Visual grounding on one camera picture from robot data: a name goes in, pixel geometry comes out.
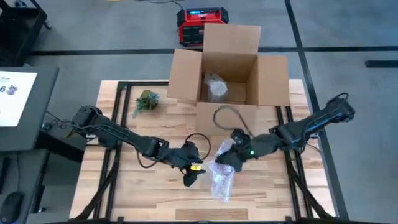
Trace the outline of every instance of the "wooden tabletop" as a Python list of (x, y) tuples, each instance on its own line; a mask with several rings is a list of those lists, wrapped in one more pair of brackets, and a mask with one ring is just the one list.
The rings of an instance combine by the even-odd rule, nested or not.
[[(118, 81), (105, 80), (101, 83), (96, 106), (105, 116), (111, 117)], [(290, 102), (294, 119), (310, 114), (301, 80), (289, 80)], [(150, 89), (160, 96), (159, 106), (151, 112), (132, 118), (135, 99), (143, 90)], [(127, 126), (140, 135), (157, 136), (170, 142), (170, 147), (180, 147), (186, 136), (195, 132), (195, 105), (166, 97), (166, 86), (133, 86), (127, 117)], [(266, 133), (277, 125), (274, 107), (260, 106), (256, 115), (254, 134)], [(226, 136), (211, 136), (212, 152), (208, 162)], [(207, 142), (201, 137), (193, 138), (200, 155), (208, 150)], [(316, 141), (310, 144), (318, 147)], [(76, 187), (70, 217), (77, 216), (91, 200), (98, 189), (101, 166), (104, 158), (102, 147), (87, 147)], [(334, 215), (333, 204), (326, 181), (320, 153), (307, 147), (302, 154), (305, 175), (310, 191)], [(121, 164), (112, 211), (112, 220), (124, 216), (133, 220), (285, 220), (294, 216), (282, 152), (264, 156), (245, 163), (243, 171), (235, 174), (233, 189), (228, 203), (211, 197), (211, 174), (207, 172), (189, 188), (182, 183), (178, 169), (157, 164), (143, 169), (137, 162), (132, 146), (123, 144)], [(302, 195), (299, 193), (302, 211)], [(107, 194), (101, 209), (104, 215)]]

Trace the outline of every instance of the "plastic bag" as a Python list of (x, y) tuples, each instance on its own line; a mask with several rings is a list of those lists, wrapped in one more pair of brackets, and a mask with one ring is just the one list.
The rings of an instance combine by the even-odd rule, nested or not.
[(228, 151), (232, 144), (232, 139), (225, 139), (215, 154), (215, 157), (208, 163), (208, 167), (212, 173), (211, 196), (215, 200), (220, 200), (222, 202), (229, 202), (235, 170), (229, 165), (216, 163), (215, 159), (217, 156)]
[(209, 86), (208, 101), (212, 103), (219, 103), (225, 99), (228, 94), (228, 87), (226, 82), (214, 73), (206, 73), (205, 83)]

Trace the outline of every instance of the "small plant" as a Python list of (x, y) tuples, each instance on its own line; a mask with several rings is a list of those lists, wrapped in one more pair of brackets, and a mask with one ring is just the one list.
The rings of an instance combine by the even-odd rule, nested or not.
[(141, 96), (136, 99), (137, 108), (134, 110), (132, 114), (132, 118), (136, 118), (136, 116), (141, 113), (143, 110), (153, 110), (156, 108), (159, 102), (159, 95), (150, 90), (144, 90), (141, 93)]

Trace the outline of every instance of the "open cardboard box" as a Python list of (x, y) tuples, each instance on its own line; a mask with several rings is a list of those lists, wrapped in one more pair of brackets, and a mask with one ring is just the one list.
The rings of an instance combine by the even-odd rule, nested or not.
[[(203, 53), (175, 49), (167, 96), (197, 103), (198, 132), (225, 135), (213, 124), (213, 113), (231, 105), (254, 129), (257, 106), (288, 106), (289, 76), (284, 56), (258, 55), (261, 28), (231, 24), (205, 24)], [(215, 73), (227, 82), (228, 95), (221, 103), (209, 103), (205, 73)], [(238, 116), (221, 110), (217, 121), (226, 127), (243, 128)]]

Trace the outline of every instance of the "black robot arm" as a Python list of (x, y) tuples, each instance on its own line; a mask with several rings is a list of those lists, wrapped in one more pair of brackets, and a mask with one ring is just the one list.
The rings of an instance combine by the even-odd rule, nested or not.
[(140, 136), (124, 128), (102, 114), (93, 106), (82, 106), (72, 119), (75, 132), (83, 137), (93, 134), (98, 137), (99, 145), (116, 148), (121, 142), (135, 147), (139, 154), (154, 162), (161, 162), (185, 170), (184, 185), (189, 187), (196, 181), (197, 175), (204, 170), (192, 169), (193, 163), (201, 164), (198, 148), (193, 142), (187, 141), (181, 148), (169, 148), (169, 142), (152, 136)]
[(271, 128), (270, 134), (260, 134), (251, 138), (243, 130), (235, 129), (231, 134), (235, 143), (230, 150), (219, 155), (216, 162), (231, 165), (236, 172), (240, 172), (243, 162), (271, 154), (278, 148), (302, 151), (311, 134), (330, 123), (348, 122), (354, 118), (355, 110), (347, 102), (347, 98), (347, 93), (339, 94), (331, 99), (322, 110), (301, 121), (289, 122)]

